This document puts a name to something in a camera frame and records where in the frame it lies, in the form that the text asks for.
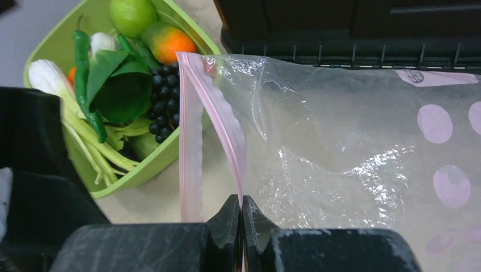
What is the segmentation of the clear zip top bag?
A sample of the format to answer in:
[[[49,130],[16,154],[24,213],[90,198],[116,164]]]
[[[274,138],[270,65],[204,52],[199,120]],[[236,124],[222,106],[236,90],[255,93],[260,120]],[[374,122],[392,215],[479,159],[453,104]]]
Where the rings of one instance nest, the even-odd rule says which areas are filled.
[[[480,270],[479,74],[177,57],[182,221],[218,173],[282,229],[391,230],[421,271]]]

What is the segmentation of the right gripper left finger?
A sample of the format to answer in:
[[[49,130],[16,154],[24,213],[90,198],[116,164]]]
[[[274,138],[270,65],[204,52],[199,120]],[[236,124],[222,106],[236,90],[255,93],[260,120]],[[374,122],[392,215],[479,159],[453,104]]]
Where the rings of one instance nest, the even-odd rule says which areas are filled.
[[[241,271],[242,222],[230,195],[205,223],[95,224],[77,229],[51,271]]]

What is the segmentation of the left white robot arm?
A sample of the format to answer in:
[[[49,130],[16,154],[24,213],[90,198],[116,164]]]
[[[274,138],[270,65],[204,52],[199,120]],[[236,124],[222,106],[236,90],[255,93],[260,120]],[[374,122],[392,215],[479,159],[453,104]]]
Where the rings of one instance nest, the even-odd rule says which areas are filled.
[[[12,172],[2,271],[47,271],[74,231],[108,222],[69,158],[57,96],[1,88],[1,167]]]

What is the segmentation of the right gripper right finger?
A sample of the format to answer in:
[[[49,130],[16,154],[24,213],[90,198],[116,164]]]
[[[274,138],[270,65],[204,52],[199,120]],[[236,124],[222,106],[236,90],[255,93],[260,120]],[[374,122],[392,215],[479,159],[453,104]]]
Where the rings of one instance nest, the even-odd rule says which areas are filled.
[[[379,228],[282,229],[243,197],[246,271],[421,271],[409,244]]]

